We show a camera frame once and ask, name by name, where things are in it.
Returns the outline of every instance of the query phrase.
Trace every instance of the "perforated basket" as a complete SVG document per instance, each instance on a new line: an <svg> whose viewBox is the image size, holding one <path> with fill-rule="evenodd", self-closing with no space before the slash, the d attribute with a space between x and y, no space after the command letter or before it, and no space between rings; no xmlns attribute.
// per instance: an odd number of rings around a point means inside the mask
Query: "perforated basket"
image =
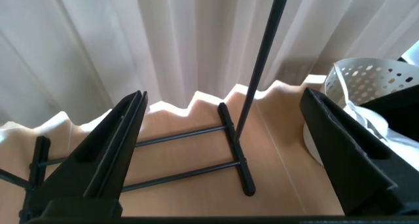
<svg viewBox="0 0 419 224"><path fill-rule="evenodd" d="M339 106L344 107L344 88L348 99L356 105L419 84L419 67L394 60L348 58L335 63L321 91Z"/></svg>

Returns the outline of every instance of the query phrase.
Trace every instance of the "laundry basket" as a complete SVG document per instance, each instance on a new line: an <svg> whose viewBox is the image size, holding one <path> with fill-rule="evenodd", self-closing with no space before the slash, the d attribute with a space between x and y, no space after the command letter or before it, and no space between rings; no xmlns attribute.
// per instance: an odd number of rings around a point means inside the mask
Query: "laundry basket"
<svg viewBox="0 0 419 224"><path fill-rule="evenodd" d="M417 84L418 66L394 60L348 58L334 63L320 91L344 108L348 100L361 105ZM307 124L303 138L310 154L322 164Z"/></svg>

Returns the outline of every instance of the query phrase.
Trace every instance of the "white curtain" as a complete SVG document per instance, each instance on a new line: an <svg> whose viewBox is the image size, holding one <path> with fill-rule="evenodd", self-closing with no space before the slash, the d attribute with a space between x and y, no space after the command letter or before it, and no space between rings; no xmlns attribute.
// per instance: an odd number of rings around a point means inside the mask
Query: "white curtain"
<svg viewBox="0 0 419 224"><path fill-rule="evenodd" d="M250 79L272 1L0 0L0 124L88 122L135 90L224 98ZM419 0L288 0L259 89L418 39Z"/></svg>

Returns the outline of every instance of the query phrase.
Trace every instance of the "brown floor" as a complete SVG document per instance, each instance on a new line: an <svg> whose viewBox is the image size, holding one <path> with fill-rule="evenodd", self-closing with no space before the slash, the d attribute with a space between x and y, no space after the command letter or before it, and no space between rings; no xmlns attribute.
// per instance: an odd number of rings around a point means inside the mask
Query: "brown floor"
<svg viewBox="0 0 419 224"><path fill-rule="evenodd" d="M302 88L281 84L255 100L241 144L256 185L256 194L243 194L235 168L190 177L123 193L123 215L339 215L342 209L325 170L308 154L302 141L304 119L298 103ZM244 95L234 93L227 102L237 123ZM139 140L220 125L216 105L198 100L188 117L167 111L149 113ZM74 149L85 133L69 121L47 133L50 157ZM19 130L0 146L0 167L27 178L35 133ZM232 160L223 131L168 141L135 150L126 185L186 172ZM56 166L48 167L51 173ZM17 223L24 192L0 181L0 221Z"/></svg>

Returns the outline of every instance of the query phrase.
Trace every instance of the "floor seam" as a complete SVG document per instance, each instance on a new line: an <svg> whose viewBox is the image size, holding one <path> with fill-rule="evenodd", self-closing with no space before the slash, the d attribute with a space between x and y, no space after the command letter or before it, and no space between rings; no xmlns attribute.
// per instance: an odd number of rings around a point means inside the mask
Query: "floor seam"
<svg viewBox="0 0 419 224"><path fill-rule="evenodd" d="M298 200L299 200L299 202L300 202L300 205L301 205L302 211L304 212L304 214L307 214L306 208L305 208L305 206L304 206L304 204L303 204L303 202L302 202L302 200L301 200L300 194L299 194L299 192L297 191L297 188L296 188L296 187L295 187L295 185L294 185L294 182L293 182L293 180L292 180L292 178L291 178L291 175L289 175L289 172L288 172L287 166L285 165L285 162L284 162L284 161L283 161L283 159L282 159L281 153L280 153L280 151L278 150L278 146L276 145L276 142L275 142L274 138L272 137L272 134L270 133L270 130L269 130L269 128L268 128L268 125L266 124L266 121L265 121L265 119L264 119L264 117L263 117L263 114L262 114L261 110L259 109L259 106L257 105L257 102L255 103L255 105L256 105L256 108L257 108L257 111L258 111L259 115L260 115L260 116L261 116L261 118L262 118L262 121L263 121L264 127L266 128L266 131L268 131L268 135L269 135L269 137L270 137L270 140L271 140L271 141L272 141L272 143L274 144L275 150L276 150L276 152L277 152L277 154L278 154L278 156L279 156L279 158L280 158L280 160L281 160L281 162L282 162L282 166L283 166L283 168L284 168L284 170L285 170L285 173L286 173L286 174L287 174L287 176L288 176L288 180L289 180L289 182L291 183L291 186L292 186L292 187L293 187L293 189L294 189L294 192L295 192L295 194L296 194L296 196L297 196L297 199L298 199Z"/></svg>

